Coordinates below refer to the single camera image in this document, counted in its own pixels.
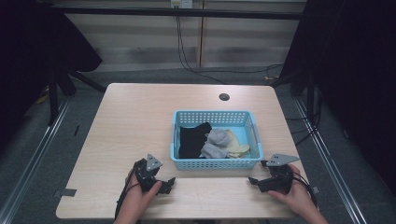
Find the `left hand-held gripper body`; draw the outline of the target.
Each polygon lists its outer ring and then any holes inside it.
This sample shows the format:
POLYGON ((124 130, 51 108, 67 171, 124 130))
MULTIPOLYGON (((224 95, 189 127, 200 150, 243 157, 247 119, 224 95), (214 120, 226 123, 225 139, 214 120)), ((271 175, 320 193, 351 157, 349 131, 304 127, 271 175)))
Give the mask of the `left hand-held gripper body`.
POLYGON ((150 191, 158 182, 156 174, 160 171, 162 165, 163 163, 151 154, 134 164, 134 173, 143 192, 150 191))

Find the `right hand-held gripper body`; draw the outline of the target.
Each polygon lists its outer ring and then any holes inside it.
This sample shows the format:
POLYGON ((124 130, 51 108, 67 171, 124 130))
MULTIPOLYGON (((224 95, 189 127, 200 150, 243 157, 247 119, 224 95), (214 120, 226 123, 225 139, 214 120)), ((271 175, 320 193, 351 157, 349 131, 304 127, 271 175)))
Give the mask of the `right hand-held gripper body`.
POLYGON ((261 192, 269 190, 284 190, 289 192, 293 180, 293 171, 289 167, 289 164, 299 159, 297 156, 275 153, 268 161, 261 161, 262 166, 269 170, 271 177, 258 180, 256 186, 259 187, 261 192))

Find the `cream yellow sock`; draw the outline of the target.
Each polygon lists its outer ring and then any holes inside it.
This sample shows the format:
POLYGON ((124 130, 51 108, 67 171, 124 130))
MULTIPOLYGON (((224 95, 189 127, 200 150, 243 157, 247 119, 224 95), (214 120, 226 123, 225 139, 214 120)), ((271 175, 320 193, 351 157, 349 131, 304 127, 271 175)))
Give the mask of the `cream yellow sock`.
POLYGON ((229 136, 229 143, 227 145, 229 158, 243 158, 250 150, 249 145, 240 145, 235 133, 227 129, 226 133, 229 136))

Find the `black sock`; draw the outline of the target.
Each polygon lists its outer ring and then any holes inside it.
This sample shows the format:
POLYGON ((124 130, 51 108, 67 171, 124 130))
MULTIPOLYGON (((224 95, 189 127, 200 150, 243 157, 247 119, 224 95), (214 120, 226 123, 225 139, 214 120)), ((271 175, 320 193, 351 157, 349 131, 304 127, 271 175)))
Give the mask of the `black sock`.
POLYGON ((211 130, 212 127, 208 122, 194 128, 181 127, 178 156, 181 159, 198 159, 207 140, 206 134, 211 130))

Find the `grey sock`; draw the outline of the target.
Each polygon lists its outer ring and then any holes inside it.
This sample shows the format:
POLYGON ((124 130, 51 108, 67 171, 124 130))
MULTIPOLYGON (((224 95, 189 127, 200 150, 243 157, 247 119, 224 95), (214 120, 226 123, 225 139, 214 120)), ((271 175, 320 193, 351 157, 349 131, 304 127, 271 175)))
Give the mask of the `grey sock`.
POLYGON ((225 130, 212 129, 206 135, 201 155, 206 159, 225 159, 228 156, 229 136, 225 130))

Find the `blue plastic basket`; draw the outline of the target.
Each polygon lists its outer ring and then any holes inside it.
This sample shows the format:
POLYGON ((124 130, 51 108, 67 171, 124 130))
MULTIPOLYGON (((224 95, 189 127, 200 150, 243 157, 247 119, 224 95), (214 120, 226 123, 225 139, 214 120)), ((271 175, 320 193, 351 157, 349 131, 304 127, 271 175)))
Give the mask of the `blue plastic basket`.
POLYGON ((251 169, 263 150, 249 111, 178 110, 170 156, 179 170, 251 169))

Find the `person's left hand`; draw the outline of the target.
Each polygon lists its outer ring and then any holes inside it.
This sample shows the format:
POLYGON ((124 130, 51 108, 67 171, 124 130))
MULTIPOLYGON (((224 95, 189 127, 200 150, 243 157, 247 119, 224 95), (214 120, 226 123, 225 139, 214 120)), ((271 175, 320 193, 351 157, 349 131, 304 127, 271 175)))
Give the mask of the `person's left hand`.
POLYGON ((162 186, 162 182, 158 181, 150 191, 143 192, 135 175, 132 177, 131 187, 123 202, 123 212, 144 215, 149 207, 150 202, 154 199, 162 186))

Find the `person's right hand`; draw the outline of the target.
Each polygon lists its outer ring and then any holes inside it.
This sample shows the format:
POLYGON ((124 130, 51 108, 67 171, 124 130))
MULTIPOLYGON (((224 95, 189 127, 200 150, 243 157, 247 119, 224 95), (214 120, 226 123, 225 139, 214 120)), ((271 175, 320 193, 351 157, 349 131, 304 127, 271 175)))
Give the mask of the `person's right hand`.
POLYGON ((307 217, 317 210, 305 186, 297 180, 292 181, 290 191, 287 194, 273 190, 269 190, 268 194, 275 200, 286 204, 295 214, 301 217, 307 217))

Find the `grey tape patch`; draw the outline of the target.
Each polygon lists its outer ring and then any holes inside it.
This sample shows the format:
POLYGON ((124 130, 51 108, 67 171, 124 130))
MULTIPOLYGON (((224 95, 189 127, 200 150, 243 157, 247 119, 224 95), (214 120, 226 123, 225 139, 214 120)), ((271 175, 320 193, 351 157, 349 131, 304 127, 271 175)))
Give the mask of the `grey tape patch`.
POLYGON ((52 196, 56 198, 62 198, 63 196, 65 197, 74 197, 76 194, 75 189, 56 189, 52 196))

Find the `black metal stand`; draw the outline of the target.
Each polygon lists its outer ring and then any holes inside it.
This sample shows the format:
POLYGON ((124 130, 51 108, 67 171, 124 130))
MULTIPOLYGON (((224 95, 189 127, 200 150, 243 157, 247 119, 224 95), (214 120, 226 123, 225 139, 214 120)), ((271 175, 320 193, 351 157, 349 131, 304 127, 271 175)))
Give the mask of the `black metal stand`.
POLYGON ((66 96, 73 96, 77 92, 77 88, 75 87, 72 78, 81 81, 99 92, 106 91, 105 86, 85 77, 78 71, 52 67, 49 70, 49 125, 52 125, 60 114, 58 109, 58 90, 61 90, 66 96))
POLYGON ((288 73, 282 72, 279 78, 270 84, 276 88, 283 84, 291 84, 290 92, 293 96, 300 96, 306 91, 306 117, 309 121, 315 120, 314 98, 315 98, 315 78, 314 74, 308 69, 297 69, 288 73))

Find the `dark curtain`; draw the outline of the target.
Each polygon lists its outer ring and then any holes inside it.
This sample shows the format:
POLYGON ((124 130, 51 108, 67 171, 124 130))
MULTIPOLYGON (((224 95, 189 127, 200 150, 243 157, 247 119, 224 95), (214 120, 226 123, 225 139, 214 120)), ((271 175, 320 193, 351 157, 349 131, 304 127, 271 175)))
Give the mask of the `dark curtain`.
POLYGON ((396 0, 306 0, 280 77, 318 85, 396 196, 396 0))
POLYGON ((91 72, 102 62, 62 12, 36 0, 0 0, 0 151, 58 74, 91 72))

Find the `black horizontal bar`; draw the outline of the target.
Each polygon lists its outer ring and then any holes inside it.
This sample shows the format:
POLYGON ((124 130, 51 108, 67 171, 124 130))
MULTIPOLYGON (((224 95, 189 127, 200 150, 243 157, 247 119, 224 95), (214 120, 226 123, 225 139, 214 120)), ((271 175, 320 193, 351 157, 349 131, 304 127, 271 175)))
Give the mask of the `black horizontal bar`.
POLYGON ((94 7, 50 5, 52 10, 67 14, 169 16, 196 18, 232 18, 298 21, 304 18, 299 12, 241 11, 217 9, 174 9, 156 7, 94 7))

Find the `metal floor rail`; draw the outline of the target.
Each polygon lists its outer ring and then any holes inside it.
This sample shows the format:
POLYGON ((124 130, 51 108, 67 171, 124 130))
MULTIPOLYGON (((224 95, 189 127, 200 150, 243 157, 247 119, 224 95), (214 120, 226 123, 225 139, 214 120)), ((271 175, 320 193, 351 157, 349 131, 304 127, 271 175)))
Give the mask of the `metal floor rail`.
POLYGON ((19 181, 14 190, 11 191, 7 197, 4 206, 0 210, 0 224, 11 224, 12 219, 15 217, 21 202, 33 181, 37 170, 43 161, 50 145, 58 132, 66 115, 72 97, 66 97, 65 100, 58 107, 59 116, 53 123, 47 127, 39 145, 35 149, 33 157, 29 160, 27 167, 24 169, 19 181))
POLYGON ((315 127, 312 121, 308 119, 307 108, 304 105, 302 99, 297 98, 295 100, 296 107, 299 111, 300 116, 304 121, 304 125, 308 130, 308 135, 311 137, 319 156, 321 157, 326 170, 328 171, 332 182, 354 224, 368 224, 359 204, 355 197, 351 193, 345 179, 342 177, 337 165, 335 164, 332 154, 327 148, 324 140, 322 139, 320 132, 315 127))

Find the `white wall socket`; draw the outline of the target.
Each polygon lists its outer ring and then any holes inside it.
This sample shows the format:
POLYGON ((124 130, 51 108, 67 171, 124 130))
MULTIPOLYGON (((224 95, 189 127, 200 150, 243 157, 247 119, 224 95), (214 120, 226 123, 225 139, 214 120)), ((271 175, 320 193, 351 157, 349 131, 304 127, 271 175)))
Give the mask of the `white wall socket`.
POLYGON ((192 9, 193 1, 192 0, 170 0, 171 8, 185 8, 192 9))

